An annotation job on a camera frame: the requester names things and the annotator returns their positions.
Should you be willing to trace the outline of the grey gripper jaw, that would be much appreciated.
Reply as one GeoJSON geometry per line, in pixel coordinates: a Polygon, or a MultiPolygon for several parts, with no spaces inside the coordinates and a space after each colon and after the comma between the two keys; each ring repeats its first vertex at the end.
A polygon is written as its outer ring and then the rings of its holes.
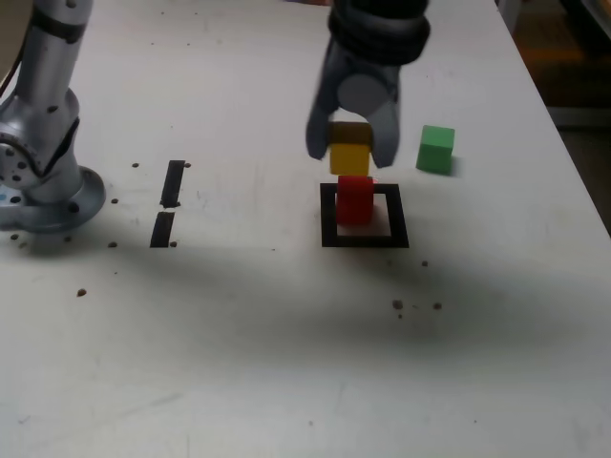
{"type": "Polygon", "coordinates": [[[400,143],[399,73],[383,73],[381,77],[353,74],[340,84],[337,95],[341,108],[360,115],[371,127],[376,167],[390,167],[400,143]]]}
{"type": "Polygon", "coordinates": [[[339,109],[338,88],[342,75],[323,72],[317,86],[305,129],[310,157],[322,160],[327,153],[329,121],[339,109]]]}

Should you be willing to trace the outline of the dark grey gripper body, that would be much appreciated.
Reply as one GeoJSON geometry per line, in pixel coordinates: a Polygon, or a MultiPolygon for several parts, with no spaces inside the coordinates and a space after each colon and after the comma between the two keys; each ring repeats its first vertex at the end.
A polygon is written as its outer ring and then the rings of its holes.
{"type": "Polygon", "coordinates": [[[386,66],[357,55],[339,43],[329,43],[320,73],[320,84],[339,84],[345,77],[365,74],[380,80],[391,99],[400,97],[400,66],[386,66]]]}

